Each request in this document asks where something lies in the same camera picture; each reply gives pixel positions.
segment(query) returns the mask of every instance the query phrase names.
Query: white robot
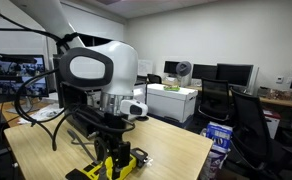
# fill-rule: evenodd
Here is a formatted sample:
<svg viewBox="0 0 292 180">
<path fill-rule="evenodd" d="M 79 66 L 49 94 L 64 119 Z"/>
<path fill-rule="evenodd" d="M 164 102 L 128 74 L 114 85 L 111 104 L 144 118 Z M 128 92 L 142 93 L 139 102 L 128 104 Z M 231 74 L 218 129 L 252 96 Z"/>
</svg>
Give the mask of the white robot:
<svg viewBox="0 0 292 180">
<path fill-rule="evenodd" d="M 11 2 L 47 32 L 61 39 L 75 32 L 63 14 L 59 0 L 11 0 Z M 117 126 L 125 127 L 122 123 L 113 123 L 119 122 L 123 114 L 139 116 L 147 114 L 147 106 L 133 100 L 138 61 L 137 53 L 131 46 L 112 41 L 101 46 L 85 47 L 79 37 L 73 38 L 66 44 L 61 48 L 64 54 L 59 63 L 60 73 L 74 86 L 102 87 L 101 109 L 110 119 L 110 123 L 106 123 L 107 127 L 112 129 L 116 129 Z M 122 170 L 130 166 L 130 144 L 122 141 L 122 133 L 99 130 L 101 131 L 99 139 L 104 141 L 99 143 L 107 144 L 107 152 L 113 160 L 112 165 L 107 168 L 112 172 L 112 177 L 108 178 L 122 179 L 127 175 L 127 173 L 122 174 Z"/>
</svg>

